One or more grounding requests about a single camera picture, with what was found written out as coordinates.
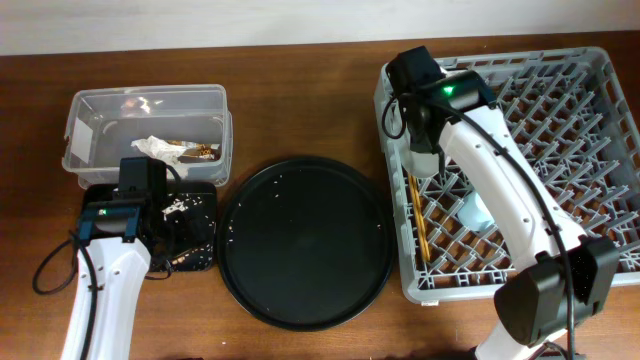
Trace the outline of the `white napkin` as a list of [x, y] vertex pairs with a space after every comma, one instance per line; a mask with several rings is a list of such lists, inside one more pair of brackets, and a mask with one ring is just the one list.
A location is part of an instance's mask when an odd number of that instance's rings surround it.
[[184, 167], [179, 158], [188, 150], [187, 146], [171, 144], [155, 136], [133, 140], [131, 146], [144, 155], [153, 159], [161, 160], [173, 167], [181, 178], [188, 175], [188, 170]]

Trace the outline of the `gold foil wrapper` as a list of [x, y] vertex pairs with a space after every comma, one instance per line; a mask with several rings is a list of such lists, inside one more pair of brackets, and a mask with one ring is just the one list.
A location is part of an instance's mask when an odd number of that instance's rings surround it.
[[190, 141], [168, 140], [168, 144], [184, 148], [178, 156], [181, 162], [217, 161], [221, 158], [220, 144], [204, 144]]

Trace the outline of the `food scraps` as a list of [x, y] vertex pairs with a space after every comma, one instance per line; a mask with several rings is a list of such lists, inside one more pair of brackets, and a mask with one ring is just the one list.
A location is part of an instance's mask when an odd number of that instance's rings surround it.
[[165, 223], [175, 234], [173, 271], [206, 271], [213, 266], [216, 205], [214, 194], [189, 193], [179, 195], [163, 210]]

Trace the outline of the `blue cup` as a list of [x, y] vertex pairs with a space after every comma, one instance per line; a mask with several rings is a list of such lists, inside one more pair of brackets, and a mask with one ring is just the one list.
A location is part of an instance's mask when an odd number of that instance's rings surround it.
[[472, 191], [463, 198], [463, 205], [457, 212], [459, 222], [475, 232], [485, 231], [495, 224], [495, 220], [480, 195]]

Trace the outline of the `grey plate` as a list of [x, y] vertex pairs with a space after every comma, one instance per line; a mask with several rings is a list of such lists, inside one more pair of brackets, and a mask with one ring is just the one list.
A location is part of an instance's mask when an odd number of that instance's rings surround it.
[[397, 147], [401, 164], [404, 169], [417, 178], [431, 178], [441, 173], [441, 158], [439, 154], [418, 153], [410, 149], [411, 134], [409, 122], [405, 122], [405, 131], [401, 138], [393, 140]]

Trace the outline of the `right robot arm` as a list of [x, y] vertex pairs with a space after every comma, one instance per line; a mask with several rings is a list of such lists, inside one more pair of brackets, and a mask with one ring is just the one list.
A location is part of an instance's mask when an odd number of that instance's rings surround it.
[[499, 322], [474, 358], [528, 359], [547, 349], [576, 358], [576, 327], [603, 310], [612, 286], [614, 243], [588, 235], [554, 200], [477, 72], [450, 75], [423, 46], [399, 53], [384, 72], [390, 92], [380, 125], [402, 146], [404, 170], [427, 178], [458, 165], [517, 271], [494, 294]]

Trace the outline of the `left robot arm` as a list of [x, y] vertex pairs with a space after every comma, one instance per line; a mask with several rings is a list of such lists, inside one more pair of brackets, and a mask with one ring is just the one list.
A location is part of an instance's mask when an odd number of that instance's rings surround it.
[[71, 240], [78, 282], [63, 359], [127, 359], [136, 306], [168, 204], [168, 166], [123, 158], [108, 200], [83, 206]]

